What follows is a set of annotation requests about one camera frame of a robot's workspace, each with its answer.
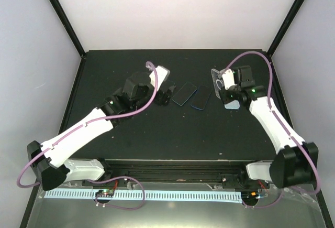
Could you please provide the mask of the light blue phone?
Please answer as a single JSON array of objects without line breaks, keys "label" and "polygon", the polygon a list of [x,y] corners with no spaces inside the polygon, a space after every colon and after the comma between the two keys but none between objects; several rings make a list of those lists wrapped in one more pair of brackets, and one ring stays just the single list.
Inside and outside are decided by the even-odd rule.
[{"label": "light blue phone", "polygon": [[237,100],[225,104],[225,109],[228,110],[238,110],[240,108],[240,103]]}]

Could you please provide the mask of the teal phone from blue case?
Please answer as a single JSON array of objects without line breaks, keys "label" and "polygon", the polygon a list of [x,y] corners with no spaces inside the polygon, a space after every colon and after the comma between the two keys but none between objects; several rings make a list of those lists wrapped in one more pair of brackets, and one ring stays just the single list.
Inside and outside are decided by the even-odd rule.
[{"label": "teal phone from blue case", "polygon": [[183,106],[196,91],[197,86],[186,82],[172,97],[172,101],[179,106]]}]

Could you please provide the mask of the dark blue phone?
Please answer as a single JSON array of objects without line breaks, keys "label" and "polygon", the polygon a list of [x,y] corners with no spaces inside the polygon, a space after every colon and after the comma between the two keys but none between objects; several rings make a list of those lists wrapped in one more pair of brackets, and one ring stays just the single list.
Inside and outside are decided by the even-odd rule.
[{"label": "dark blue phone", "polygon": [[191,102],[191,107],[203,111],[207,105],[210,95],[211,95],[210,87],[204,85],[199,86]]}]

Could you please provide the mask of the teal phone with ring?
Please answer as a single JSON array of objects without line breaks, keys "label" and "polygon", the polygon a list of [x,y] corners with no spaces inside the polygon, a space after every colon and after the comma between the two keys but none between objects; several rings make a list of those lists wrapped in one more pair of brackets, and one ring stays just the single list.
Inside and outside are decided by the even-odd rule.
[{"label": "teal phone with ring", "polygon": [[161,85],[161,89],[165,89],[165,90],[168,90],[170,88],[173,89],[173,87],[175,87],[175,82],[170,81],[170,80],[164,81]]}]

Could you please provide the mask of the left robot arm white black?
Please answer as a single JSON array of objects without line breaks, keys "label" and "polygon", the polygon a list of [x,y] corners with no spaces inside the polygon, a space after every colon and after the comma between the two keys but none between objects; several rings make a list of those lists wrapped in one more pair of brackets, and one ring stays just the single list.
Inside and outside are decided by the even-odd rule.
[{"label": "left robot arm white black", "polygon": [[158,66],[151,73],[136,72],[86,117],[58,136],[27,145],[30,167],[44,191],[68,181],[92,180],[101,186],[112,180],[104,159],[73,160],[70,157],[96,137],[144,111],[151,103],[167,105],[173,88],[168,69]]}]

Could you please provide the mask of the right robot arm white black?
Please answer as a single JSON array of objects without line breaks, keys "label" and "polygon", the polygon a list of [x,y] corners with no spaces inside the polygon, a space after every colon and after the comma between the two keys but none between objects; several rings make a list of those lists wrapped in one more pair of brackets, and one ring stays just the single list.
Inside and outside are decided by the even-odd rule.
[{"label": "right robot arm white black", "polygon": [[263,180],[286,188],[316,181],[316,144],[305,142],[291,128],[268,96],[267,89],[256,85],[250,66],[220,71],[216,85],[223,104],[237,101],[258,120],[276,152],[271,162],[247,164],[246,170],[238,174],[241,186],[249,188],[257,180]]}]

